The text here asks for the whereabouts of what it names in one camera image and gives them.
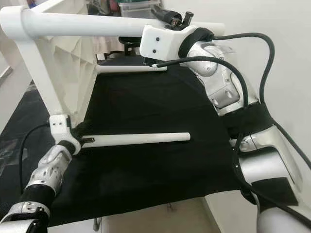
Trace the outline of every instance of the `black cloth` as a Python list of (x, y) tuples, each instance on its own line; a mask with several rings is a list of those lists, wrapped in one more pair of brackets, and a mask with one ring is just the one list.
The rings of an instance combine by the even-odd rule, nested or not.
[[(128, 59), (133, 60), (105, 64), (130, 64)], [(37, 100), (29, 104), (30, 97)], [(17, 132), (22, 135), (26, 130), (20, 127), (30, 129), (47, 117), (38, 92), (27, 92), (0, 140), (16, 137)], [(238, 188), (228, 134), (200, 82), (185, 67), (98, 75), (85, 122), (84, 133), (89, 135), (189, 132), (191, 140), (82, 149), (64, 175), (52, 205), (51, 225)], [(51, 145), (47, 129), (31, 136), (25, 183)], [(18, 199), (17, 165), (7, 166), (0, 176), (0, 198), (2, 217)]]

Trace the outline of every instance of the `plastic container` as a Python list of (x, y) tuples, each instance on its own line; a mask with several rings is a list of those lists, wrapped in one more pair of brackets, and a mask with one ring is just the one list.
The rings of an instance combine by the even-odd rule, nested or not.
[(156, 18), (151, 13), (151, 6), (159, 5), (160, 0), (119, 3), (122, 17)]

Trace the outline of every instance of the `white bar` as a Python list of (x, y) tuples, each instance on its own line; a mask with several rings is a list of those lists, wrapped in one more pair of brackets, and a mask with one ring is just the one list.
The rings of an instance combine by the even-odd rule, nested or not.
[(149, 71), (165, 71), (166, 67), (153, 68), (149, 66), (96, 66), (98, 73), (118, 73), (118, 72), (149, 72)]
[(83, 138), (94, 138), (94, 142), (85, 143), (82, 147), (108, 147), (158, 142), (189, 141), (190, 133), (143, 133), (119, 135), (89, 135)]
[[(142, 36), (147, 24), (165, 26), (157, 19), (40, 13), (30, 9), (24, 9), (21, 18), (25, 31), (32, 38), (45, 35)], [(225, 31), (221, 23), (198, 22), (198, 25), (208, 28), (216, 36), (223, 35)]]

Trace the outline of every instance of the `white plastic rod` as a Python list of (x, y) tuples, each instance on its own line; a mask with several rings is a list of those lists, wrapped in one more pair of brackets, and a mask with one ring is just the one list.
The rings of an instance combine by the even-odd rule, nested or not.
[(166, 67), (153, 68), (149, 66), (96, 66), (98, 73), (119, 73), (119, 72), (149, 72), (165, 71)]
[[(22, 30), (32, 38), (45, 35), (142, 36), (147, 24), (161, 28), (165, 25), (157, 19), (41, 13), (20, 6), (3, 7), (0, 21), (2, 29), (11, 38), (19, 35), (16, 30)], [(221, 23), (202, 22), (200, 26), (208, 28), (215, 35), (223, 35), (225, 30)]]
[(82, 147), (108, 147), (158, 142), (189, 141), (190, 133), (143, 133), (119, 135), (89, 135), (83, 138), (94, 138), (94, 142), (85, 143)]

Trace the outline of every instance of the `black cable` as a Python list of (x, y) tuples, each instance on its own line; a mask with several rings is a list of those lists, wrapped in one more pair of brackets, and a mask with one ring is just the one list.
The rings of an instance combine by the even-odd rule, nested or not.
[(207, 62), (215, 62), (218, 64), (221, 64), (228, 69), (230, 69), (238, 78), (241, 87), (242, 87), (242, 92), (243, 92), (243, 106), (244, 108), (248, 106), (248, 91), (247, 91), (247, 85), (245, 83), (245, 80), (243, 78), (243, 75), (236, 69), (233, 65), (231, 65), (229, 62), (226, 62), (224, 60), (215, 58), (215, 57), (203, 57), (203, 56), (197, 56), (197, 57), (185, 57), (181, 59), (177, 59), (174, 61), (168, 61), (168, 62), (162, 62), (159, 64), (156, 64), (158, 68), (160, 67), (167, 67), (171, 65), (176, 65), (179, 63), (184, 63), (184, 62), (194, 62), (194, 61), (207, 61)]
[(243, 134), (240, 133), (236, 144), (234, 146), (234, 151), (233, 151), (233, 157), (232, 157), (232, 167), (233, 167), (233, 171), (234, 174), (236, 176), (236, 178), (238, 179), (239, 183), (245, 187), (246, 189), (248, 189), (249, 191), (251, 191), (252, 193), (256, 194), (258, 197), (260, 197), (262, 200), (265, 200), (266, 202), (272, 204), (273, 206), (291, 214), (292, 216), (294, 216), (297, 220), (301, 221), (302, 223), (304, 223), (308, 228), (311, 229), (311, 220), (308, 219), (307, 217), (303, 216), (301, 213), (297, 212), (296, 210), (288, 207), (287, 205), (283, 205), (281, 203), (276, 202), (275, 200), (271, 199), (270, 197), (266, 196), (264, 193), (256, 190), (252, 185), (250, 185), (243, 176), (241, 167), (240, 167), (240, 163), (239, 163), (239, 146), (241, 144), (241, 141), (243, 139)]
[[(226, 36), (214, 36), (214, 40), (229, 40), (229, 39), (236, 39), (236, 38), (246, 38), (246, 37), (257, 37), (263, 39), (265, 42), (267, 42), (269, 46), (269, 59), (266, 65), (266, 68), (263, 72), (261, 81), (260, 81), (260, 87), (259, 87), (259, 99), (261, 103), (265, 103), (264, 100), (264, 88), (267, 81), (267, 77), (269, 74), (269, 71), (271, 69), (274, 55), (275, 55), (275, 47), (273, 44), (273, 41), (270, 37), (268, 37), (265, 34), (262, 33), (242, 33), (242, 34), (235, 34), (235, 35), (226, 35)], [(302, 151), (302, 149), (295, 143), (295, 141), (291, 138), (291, 136), (285, 131), (285, 129), (277, 123), (273, 119), (274, 125), (281, 131), (281, 133), (284, 135), (284, 137), (289, 141), (289, 143), (292, 145), (292, 147), (297, 151), (297, 153), (301, 156), (301, 158), (305, 161), (307, 166), (311, 169), (311, 161), (308, 159), (306, 154)]]
[(28, 136), (35, 131), (36, 129), (39, 129), (41, 127), (48, 127), (49, 124), (45, 123), (42, 125), (38, 125), (34, 128), (32, 128), (31, 130), (29, 130), (26, 135), (24, 136), (21, 144), (20, 144), (20, 148), (19, 148), (19, 157), (18, 157), (18, 172), (19, 172), (19, 188), (20, 188), (20, 194), (23, 194), (23, 189), (24, 189), (24, 185), (23, 185), (23, 151), (24, 151), (24, 147), (25, 147), (25, 143), (26, 143), (26, 139), (28, 138)]
[(225, 35), (225, 36), (214, 36), (214, 40), (229, 40), (229, 39), (236, 39), (236, 38), (245, 38), (245, 37), (257, 37), (263, 39), (265, 42), (267, 42), (269, 46), (269, 59), (266, 65), (266, 68), (264, 69), (261, 81), (260, 81), (260, 87), (259, 87), (259, 99), (261, 103), (265, 103), (264, 100), (264, 88), (267, 81), (267, 77), (269, 74), (269, 71), (271, 69), (274, 55), (275, 55), (275, 48), (273, 41), (270, 37), (268, 37), (265, 34), (262, 33), (242, 33), (242, 34), (235, 34), (235, 35)]
[[(268, 64), (267, 64), (267, 67), (265, 69), (265, 72), (263, 74), (263, 77), (260, 82), (260, 84), (262, 84), (262, 88), (261, 88), (261, 93), (262, 93), (262, 96), (263, 96), (263, 92), (264, 92), (264, 86), (265, 86), (265, 82), (266, 82), (266, 79), (267, 79), (267, 75), (269, 73), (269, 70), (271, 68), (271, 65), (272, 65), (272, 62), (273, 62), (273, 57), (274, 57), (274, 46), (272, 46), (273, 48), (273, 52), (270, 51), (270, 57), (269, 60), (268, 60)], [(160, 64), (157, 64), (156, 66), (158, 68), (160, 67), (165, 67), (165, 66), (171, 66), (171, 65), (176, 65), (176, 64), (179, 64), (179, 63), (183, 63), (183, 62), (190, 62), (190, 61), (210, 61), (210, 62), (216, 62), (216, 63), (219, 63), (225, 67), (227, 67), (228, 69), (230, 69), (236, 76), (237, 78), (239, 79), (240, 83), (241, 83), (241, 86), (242, 86), (242, 91), (243, 91), (243, 96), (245, 97), (245, 95), (248, 95), (247, 94), (247, 86), (246, 86), (246, 83), (245, 83), (245, 80), (243, 78), (243, 76), (241, 75), (241, 73), (233, 66), (231, 65), (230, 63), (228, 62), (225, 62), (224, 60), (221, 60), (221, 59), (217, 59), (217, 58), (213, 58), (213, 57), (188, 57), (188, 58), (182, 58), (182, 59), (178, 59), (178, 60), (174, 60), (174, 61), (168, 61), (168, 62), (163, 62), (163, 63), (160, 63)], [(244, 103), (244, 107), (247, 107), (248, 106), (248, 99), (247, 101), (245, 101), (245, 99), (243, 99), (243, 103)], [(302, 150), (296, 145), (296, 143), (290, 138), (290, 136), (286, 133), (286, 131), (276, 122), (275, 122), (275, 125), (279, 128), (280, 127), (280, 131), (284, 134), (284, 136), (286, 138), (289, 138), (289, 142), (294, 146), (294, 148), (298, 148), (300, 150), (300, 152), (302, 152)], [(278, 203), (278, 202), (275, 202), (273, 199), (269, 198), (268, 196), (266, 196), (264, 193), (256, 190), (252, 185), (250, 185), (245, 179), (244, 179), (244, 176), (242, 174), (242, 171), (241, 171), (241, 167), (240, 167), (240, 164), (239, 164), (239, 157), (238, 157), (238, 152), (239, 152), (239, 146), (241, 144), (241, 141), (243, 139), (243, 134), (240, 133), (238, 138), (237, 138), (237, 141), (236, 141), (236, 144), (235, 144), (235, 147), (234, 147), (234, 156), (232, 157), (232, 166), (233, 166), (233, 171), (234, 171), (234, 174), (235, 176), (237, 177), (239, 183), (245, 187), (246, 189), (248, 189), (249, 191), (251, 191), (252, 193), (256, 194), (258, 197), (262, 198), (263, 200), (265, 200), (266, 202), (269, 202), (271, 203), (273, 206), (275, 207), (278, 207), (279, 209), (291, 214), (292, 216), (294, 216), (295, 218), (297, 218), (298, 220), (300, 220), (302, 223), (304, 223), (306, 226), (308, 226), (309, 228), (311, 228), (311, 221), (306, 218), (305, 216), (303, 216), (302, 214), (300, 214), (299, 212), (295, 211), (294, 209), (286, 206), (286, 205), (283, 205), (281, 203)], [(306, 155), (302, 152), (302, 154), (304, 155), (305, 159), (308, 161), (308, 165), (311, 164), (308, 160), (308, 158), (306, 157)]]

